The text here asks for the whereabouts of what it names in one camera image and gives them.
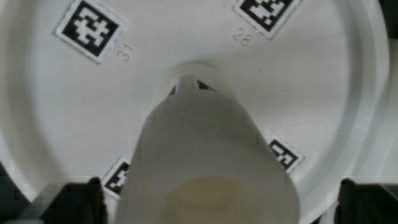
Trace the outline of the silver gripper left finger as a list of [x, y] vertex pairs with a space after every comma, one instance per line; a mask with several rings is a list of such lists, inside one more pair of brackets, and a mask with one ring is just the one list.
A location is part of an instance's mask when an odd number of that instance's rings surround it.
[[20, 219], [30, 224], [109, 224], [102, 181], [50, 184]]

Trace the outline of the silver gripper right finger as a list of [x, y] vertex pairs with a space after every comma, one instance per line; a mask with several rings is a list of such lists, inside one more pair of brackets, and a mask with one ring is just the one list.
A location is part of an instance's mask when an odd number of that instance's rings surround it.
[[345, 179], [336, 204], [311, 224], [398, 224], [398, 183]]

